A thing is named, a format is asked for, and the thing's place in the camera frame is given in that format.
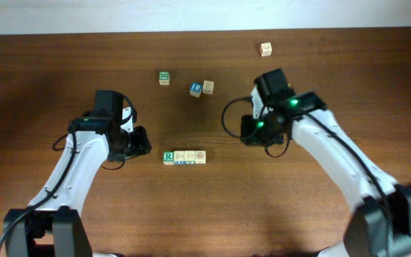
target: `wooden block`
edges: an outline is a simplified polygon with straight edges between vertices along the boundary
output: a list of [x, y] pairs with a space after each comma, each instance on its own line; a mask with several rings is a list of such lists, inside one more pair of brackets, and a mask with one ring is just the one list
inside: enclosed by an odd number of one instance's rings
[[200, 84], [193, 83], [190, 87], [190, 95], [195, 97], [201, 96], [202, 88], [203, 87]]
[[206, 151], [196, 151], [195, 152], [195, 163], [206, 163]]
[[203, 93], [212, 94], [213, 93], [213, 81], [204, 81]]
[[160, 76], [158, 77], [160, 81], [160, 85], [167, 86], [171, 81], [171, 77], [169, 76], [169, 72], [167, 71], [160, 71]]
[[185, 151], [174, 151], [174, 164], [185, 164]]
[[270, 43], [262, 43], [260, 47], [261, 56], [269, 56], [272, 53], [272, 46]]
[[174, 152], [167, 151], [163, 154], [164, 165], [174, 165]]
[[185, 151], [185, 162], [186, 164], [194, 164], [195, 163], [195, 151]]

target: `white wall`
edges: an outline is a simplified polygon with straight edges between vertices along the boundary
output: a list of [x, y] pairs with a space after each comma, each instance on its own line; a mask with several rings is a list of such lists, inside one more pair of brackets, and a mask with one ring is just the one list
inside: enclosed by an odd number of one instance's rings
[[411, 26], [411, 0], [0, 0], [0, 34]]

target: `brown tabletop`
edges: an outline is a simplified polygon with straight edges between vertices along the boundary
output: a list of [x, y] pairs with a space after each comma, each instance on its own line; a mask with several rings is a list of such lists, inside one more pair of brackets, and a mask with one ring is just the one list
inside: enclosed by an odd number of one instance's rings
[[[268, 41], [272, 55], [260, 57]], [[6, 212], [50, 176], [60, 156], [51, 144], [69, 120], [92, 108], [95, 90], [112, 89], [131, 98], [153, 150], [98, 171], [82, 213], [94, 251], [252, 256], [337, 243], [350, 212], [315, 159], [295, 143], [270, 158], [221, 128], [223, 107], [276, 68], [297, 92], [317, 91], [378, 166], [411, 182], [411, 28], [0, 36], [0, 233]], [[204, 80], [213, 95], [190, 96]], [[226, 115], [236, 132], [244, 106]], [[163, 151], [183, 149], [206, 150], [207, 164], [163, 165]]]

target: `toy cube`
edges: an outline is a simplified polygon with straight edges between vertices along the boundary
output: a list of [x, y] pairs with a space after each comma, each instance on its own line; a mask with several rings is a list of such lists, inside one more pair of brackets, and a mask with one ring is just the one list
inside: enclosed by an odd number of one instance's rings
[[164, 165], [174, 165], [174, 152], [167, 151], [163, 154]]
[[185, 164], [185, 151], [174, 151], [174, 164]]
[[206, 163], [206, 151], [196, 151], [195, 152], [195, 163]]
[[213, 81], [204, 81], [203, 93], [212, 94], [213, 93]]
[[195, 162], [195, 151], [185, 151], [185, 162], [186, 164], [194, 164]]
[[202, 88], [203, 87], [200, 84], [193, 83], [190, 87], [190, 95], [196, 97], [201, 96]]
[[260, 47], [261, 56], [269, 56], [272, 53], [272, 46], [270, 43], [262, 43]]
[[160, 71], [160, 76], [158, 79], [160, 81], [160, 85], [167, 86], [169, 85], [171, 77], [169, 76], [169, 73], [167, 71]]

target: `wood grain surface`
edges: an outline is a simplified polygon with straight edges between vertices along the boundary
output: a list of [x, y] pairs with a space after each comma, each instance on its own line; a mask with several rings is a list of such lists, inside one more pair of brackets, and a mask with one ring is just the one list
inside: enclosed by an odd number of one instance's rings
[[[273, 52], [262, 58], [266, 41]], [[295, 144], [270, 158], [221, 128], [223, 107], [276, 68], [297, 92], [316, 90], [377, 165], [411, 182], [411, 28], [0, 36], [0, 233], [6, 212], [46, 182], [69, 119], [112, 89], [131, 98], [153, 150], [97, 173], [82, 214], [94, 251], [264, 256], [335, 244], [350, 213], [317, 162]], [[160, 70], [171, 73], [167, 88]], [[213, 95], [190, 96], [203, 80]], [[250, 112], [240, 107], [226, 116], [234, 131]], [[164, 166], [162, 152], [175, 149], [206, 150], [208, 163]]]

